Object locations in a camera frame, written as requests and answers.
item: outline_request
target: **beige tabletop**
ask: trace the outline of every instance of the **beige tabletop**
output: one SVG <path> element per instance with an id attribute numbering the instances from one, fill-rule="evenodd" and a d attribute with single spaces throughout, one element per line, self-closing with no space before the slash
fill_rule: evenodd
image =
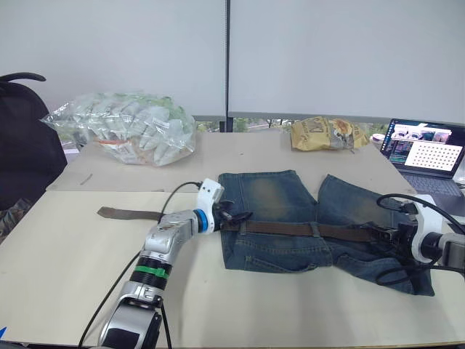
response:
<path id="1" fill-rule="evenodd" d="M 393 179 L 399 191 L 402 183 Z M 0 245 L 4 340 L 76 345 L 94 309 L 154 222 L 108 220 L 102 206 L 159 210 L 167 193 L 50 191 Z M 172 210 L 192 209 L 179 193 Z M 226 270 L 218 233 L 190 240 L 165 292 L 174 347 L 360 347 L 465 342 L 464 280 L 432 272 L 434 297 L 337 268 Z M 95 345 L 117 287 L 86 339 Z M 166 347 L 161 329 L 158 344 Z"/>
<path id="2" fill-rule="evenodd" d="M 224 172 L 294 169 L 311 193 L 329 173 L 379 193 L 415 193 L 373 145 L 351 151 L 291 150 L 288 133 L 200 133 L 191 156 L 164 167 L 120 164 L 95 144 L 47 190 L 172 191 L 186 181 L 213 180 Z M 195 191 L 186 186 L 181 191 Z"/>

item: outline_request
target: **belt loop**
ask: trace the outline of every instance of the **belt loop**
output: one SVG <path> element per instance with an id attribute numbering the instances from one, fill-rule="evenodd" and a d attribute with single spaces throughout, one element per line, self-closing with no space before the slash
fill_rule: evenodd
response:
<path id="1" fill-rule="evenodd" d="M 310 227 L 312 227 L 313 236 L 315 238 L 320 238 L 320 231 L 318 230 L 318 223 L 310 222 Z"/>
<path id="2" fill-rule="evenodd" d="M 247 222 L 242 222 L 239 226 L 239 235 L 245 235 L 247 231 Z"/>

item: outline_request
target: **blue jeans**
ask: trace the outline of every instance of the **blue jeans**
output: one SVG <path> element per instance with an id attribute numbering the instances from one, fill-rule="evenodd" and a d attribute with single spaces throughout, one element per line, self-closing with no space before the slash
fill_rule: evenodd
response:
<path id="1" fill-rule="evenodd" d="M 261 222 L 364 225 L 374 222 L 396 228 L 408 218 L 376 205 L 379 194 L 328 175 L 320 187 L 318 202 L 303 186 L 295 171 L 224 173 L 219 182 L 225 187 L 222 199 L 234 201 L 231 214 L 250 211 Z M 388 205 L 398 206 L 390 199 Z M 374 282 L 380 272 L 411 264 L 385 243 L 355 243 L 333 238 L 241 233 L 222 230 L 225 266 L 268 273 L 298 273 L 316 267 L 336 266 Z M 406 277 L 405 271 L 389 274 L 383 281 Z M 409 294 L 433 296 L 429 272 L 410 281 L 389 286 Z"/>

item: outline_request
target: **laptop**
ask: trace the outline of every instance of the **laptop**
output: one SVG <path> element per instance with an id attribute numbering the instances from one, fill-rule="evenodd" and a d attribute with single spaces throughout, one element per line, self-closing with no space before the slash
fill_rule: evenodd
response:
<path id="1" fill-rule="evenodd" d="M 392 119 L 381 152 L 417 193 L 465 216 L 465 197 L 452 180 L 465 154 L 465 126 Z"/>

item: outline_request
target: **green band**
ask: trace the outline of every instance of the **green band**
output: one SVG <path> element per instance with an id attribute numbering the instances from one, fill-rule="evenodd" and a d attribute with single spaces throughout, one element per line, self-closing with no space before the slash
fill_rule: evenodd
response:
<path id="1" fill-rule="evenodd" d="M 150 274 L 153 274 L 155 276 L 158 276 L 159 278 L 168 278 L 169 277 L 169 274 L 166 273 L 166 270 L 164 270 L 163 268 L 149 268 L 149 267 L 145 267 L 143 265 L 138 265 L 136 268 L 135 268 L 136 271 L 143 271 L 144 273 L 150 273 Z"/>

